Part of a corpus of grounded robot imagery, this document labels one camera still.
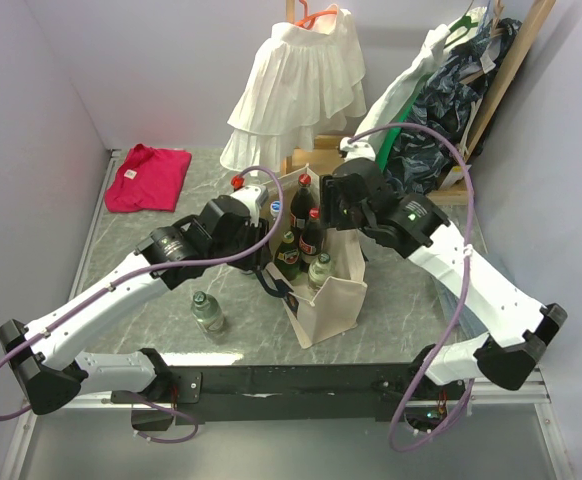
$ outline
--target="white wall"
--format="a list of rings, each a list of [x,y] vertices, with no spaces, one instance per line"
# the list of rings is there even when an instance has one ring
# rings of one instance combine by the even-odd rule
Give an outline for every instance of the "white wall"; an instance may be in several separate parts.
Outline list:
[[[285,0],[26,1],[111,148],[223,146],[255,52],[285,19]],[[329,3],[310,0],[311,12]],[[371,104],[410,65],[426,31],[469,1],[340,4],[356,18]]]
[[[582,0],[557,2],[473,172],[489,249],[569,313],[542,367],[582,480]]]
[[[0,325],[66,300],[104,153],[26,4],[0,0]],[[12,374],[1,372],[0,413],[22,397]],[[0,468],[14,426],[0,424]]]

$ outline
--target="bottle label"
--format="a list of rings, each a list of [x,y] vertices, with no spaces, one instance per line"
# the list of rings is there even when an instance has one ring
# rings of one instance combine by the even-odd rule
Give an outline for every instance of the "bottle label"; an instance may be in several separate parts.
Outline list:
[[[306,224],[306,220],[304,218],[297,218],[292,213],[289,215],[291,216],[291,226],[292,227],[296,227],[296,228],[300,228],[300,229],[304,228],[304,226]]]
[[[304,241],[302,237],[300,237],[300,250],[302,250],[307,255],[315,255],[316,253],[318,253],[317,247],[309,245]]]
[[[278,260],[282,260],[288,265],[295,264],[298,261],[298,258],[300,258],[300,252],[297,250],[289,250],[288,252],[278,253]]]

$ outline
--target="marble surface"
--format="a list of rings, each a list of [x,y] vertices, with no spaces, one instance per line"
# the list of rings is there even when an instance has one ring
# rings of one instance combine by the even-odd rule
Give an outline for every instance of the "marble surface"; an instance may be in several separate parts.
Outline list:
[[[198,213],[209,199],[230,192],[234,173],[220,166],[221,150],[190,151],[193,161],[175,213],[112,214],[103,208],[83,271],[83,288],[113,270],[154,228]],[[443,210],[463,230],[466,207]],[[477,221],[474,225],[473,244],[484,251]],[[174,365],[409,362],[447,325],[433,279],[395,252],[361,237],[369,258],[365,273],[369,288],[358,327],[311,348],[300,347],[280,300],[268,296],[254,276],[225,265],[208,269],[202,277],[145,304],[87,350],[127,353],[153,347]],[[216,296],[227,317],[228,328],[213,340],[199,330],[190,312],[196,290]],[[457,331],[452,341],[459,340],[462,334]]]

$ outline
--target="cable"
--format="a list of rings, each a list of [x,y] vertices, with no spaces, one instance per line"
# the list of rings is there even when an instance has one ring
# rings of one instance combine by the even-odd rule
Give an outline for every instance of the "cable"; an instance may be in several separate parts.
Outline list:
[[[466,247],[471,242],[471,230],[473,227],[473,214],[474,214],[473,184],[471,183],[471,177],[469,176],[469,170],[467,168],[466,163],[464,163],[464,159],[462,158],[462,155],[460,155],[460,152],[458,152],[458,150],[453,146],[453,144],[449,140],[444,138],[442,135],[440,135],[438,132],[436,132],[432,128],[426,127],[424,125],[418,125],[415,123],[396,122],[396,123],[389,123],[388,125],[384,125],[381,127],[372,128],[370,130],[367,130],[366,132],[362,132],[360,134],[357,134],[357,135],[351,137],[348,140],[348,142],[353,143],[353,142],[360,140],[363,137],[372,135],[372,134],[377,133],[377,132],[382,132],[384,130],[391,130],[393,128],[418,130],[420,132],[424,132],[424,133],[431,135],[433,138],[438,140],[440,143],[442,143],[442,145],[444,145],[446,148],[449,149],[449,152],[451,152],[451,155],[455,158],[455,161],[460,166],[460,169],[462,170],[462,175],[464,176],[464,180],[465,180],[466,185],[467,185],[467,196],[468,196],[467,224],[466,224],[466,229],[464,231],[464,246]],[[440,422],[440,425],[438,425],[431,432],[431,434],[427,435],[426,437],[422,438],[421,440],[418,440],[418,441],[412,443],[411,445],[407,445],[406,447],[401,447],[395,443],[395,438],[394,438],[395,431],[396,431],[396,428],[398,426],[398,423],[400,422],[400,419],[402,418],[402,416],[404,414],[404,411],[406,410],[406,406],[407,406],[408,401],[413,396],[415,389],[417,388],[418,384],[420,383],[420,381],[424,377],[424,374],[426,373],[427,369],[431,366],[431,363],[433,363],[433,359],[440,352],[440,350],[442,349],[444,344],[447,342],[447,340],[451,336],[451,333],[453,332],[454,327],[460,321],[460,313],[462,312],[462,308],[464,307],[464,304],[467,300],[467,294],[469,292],[470,276],[471,276],[471,258],[469,255],[466,255],[464,257],[464,272],[463,272],[463,276],[462,276],[462,288],[460,289],[460,297],[458,298],[458,306],[456,307],[455,312],[453,313],[453,317],[451,318],[451,321],[449,322],[447,329],[444,331],[444,333],[440,337],[440,340],[438,340],[438,343],[436,343],[435,346],[433,347],[433,349],[431,350],[431,352],[429,352],[429,355],[427,355],[427,357],[425,358],[424,362],[422,363],[422,366],[420,367],[420,369],[416,373],[415,377],[413,377],[413,380],[409,384],[409,387],[407,388],[406,392],[404,392],[404,396],[400,400],[400,403],[398,404],[398,408],[396,409],[395,413],[393,414],[393,418],[391,419],[391,424],[389,426],[389,445],[396,452],[411,452],[413,450],[416,450],[417,448],[425,445],[426,443],[429,443],[437,435],[440,435],[441,433],[444,433],[445,431],[447,431],[449,428],[451,428],[453,425],[455,425],[455,423],[460,418],[460,414],[462,413],[464,408],[466,408],[466,406],[469,403],[469,400],[471,398],[471,389],[473,387],[473,380],[469,381],[468,385],[466,386],[466,390],[464,391],[464,394],[460,398],[460,401],[455,406],[453,411],[451,411],[451,413],[449,413],[447,415],[447,417],[442,422]]]
[[[264,173],[266,173],[267,175],[269,175],[269,177],[271,177],[271,180],[273,180],[273,183],[275,184],[276,188],[278,189],[278,196],[280,199],[280,210],[282,211],[284,209],[284,194],[283,194],[283,190],[282,190],[282,185],[280,184],[279,180],[276,178],[275,174],[271,170],[269,170],[268,168],[260,167],[260,166],[252,166],[252,167],[245,168],[242,172],[240,172],[239,175],[244,176],[245,174],[247,174],[253,170],[261,170]],[[145,273],[151,273],[151,272],[155,272],[155,271],[159,271],[159,270],[167,270],[169,268],[182,268],[182,267],[201,267],[201,266],[210,267],[210,266],[215,266],[215,265],[221,265],[223,263],[235,262],[235,261],[240,260],[244,257],[248,257],[249,255],[257,252],[259,249],[264,247],[267,244],[267,242],[271,239],[273,234],[280,227],[281,222],[282,222],[282,215],[279,215],[278,218],[276,218],[275,222],[273,223],[273,226],[271,227],[269,232],[267,232],[267,234],[259,242],[255,243],[253,246],[247,248],[246,250],[244,250],[240,253],[236,253],[235,255],[230,255],[228,257],[222,257],[222,258],[210,258],[210,259],[205,259],[205,260],[184,260],[184,261],[180,261],[180,262],[159,263],[156,265],[151,265],[148,267],[140,268],[138,270],[127,273],[125,275],[122,275],[121,277],[119,277],[116,280],[111,282],[111,287],[118,287],[118,286],[122,285],[123,283],[131,280],[132,278],[137,277],[138,275],[142,275]],[[60,327],[63,323],[65,323],[67,320],[71,319],[74,315],[76,315],[80,311],[84,310],[86,307],[93,304],[95,301],[102,298],[107,293],[109,293],[109,289],[106,287],[98,290],[93,295],[91,295],[90,297],[88,297],[85,300],[83,300],[82,302],[80,302],[78,305],[73,307],[71,310],[69,310],[64,315],[60,316],[55,322],[53,322],[51,325],[49,325],[46,329],[47,332],[48,333],[53,332],[58,327]],[[31,337],[30,339],[24,341],[23,343],[21,343],[17,347],[15,347],[13,350],[11,350],[9,353],[7,353],[4,357],[2,357],[2,359],[0,360],[0,369],[4,365],[6,365],[10,360],[12,360],[15,356],[17,356],[20,352],[22,352],[23,350],[25,350],[27,348],[30,348],[32,345],[36,344],[37,342],[39,342],[43,338],[44,338],[44,335],[42,333],[38,333],[38,334],[34,335],[33,337]],[[183,439],[176,439],[176,440],[152,439],[153,441],[155,441],[157,443],[179,443],[179,442],[189,440],[198,431],[198,424],[193,417],[191,417],[185,413],[182,413],[182,412],[178,412],[178,411],[174,411],[174,410],[162,407],[160,405],[157,405],[153,402],[146,401],[144,399],[138,400],[138,401],[142,401],[142,403],[144,403],[145,405],[150,406],[152,408],[155,408],[156,410],[160,410],[160,411],[163,411],[165,413],[170,413],[171,415],[176,415],[176,416],[185,418],[187,421],[190,421],[194,426],[193,433],[190,435],[187,435],[187,437],[184,437]],[[0,422],[4,422],[7,420],[12,420],[14,418],[17,418],[20,415],[28,412],[29,410],[31,410],[31,405],[27,405],[26,407],[18,410],[17,412],[13,412],[13,413],[10,413],[7,415],[0,415]]]

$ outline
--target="wooden clothes rack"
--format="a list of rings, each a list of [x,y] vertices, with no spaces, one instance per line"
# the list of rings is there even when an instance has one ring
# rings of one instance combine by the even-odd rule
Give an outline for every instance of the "wooden clothes rack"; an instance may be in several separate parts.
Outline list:
[[[295,9],[297,0],[286,1],[286,21],[295,23]],[[484,134],[489,122],[493,118],[496,109],[500,105],[505,92],[511,85],[522,62],[527,56],[531,45],[535,41],[540,28],[549,16],[555,0],[534,0],[522,22],[522,27],[516,36],[511,49],[504,58],[493,84],[487,91],[480,109],[469,129],[467,137],[466,158],[469,159]],[[305,165],[318,174],[330,173],[343,160],[338,154],[338,147],[343,135],[318,135],[315,140],[313,152],[304,152],[296,149],[292,156],[286,157],[282,163],[282,173],[290,173]],[[447,190],[436,190],[429,197],[440,205],[460,205],[467,202],[467,191],[464,180],[456,183]]]

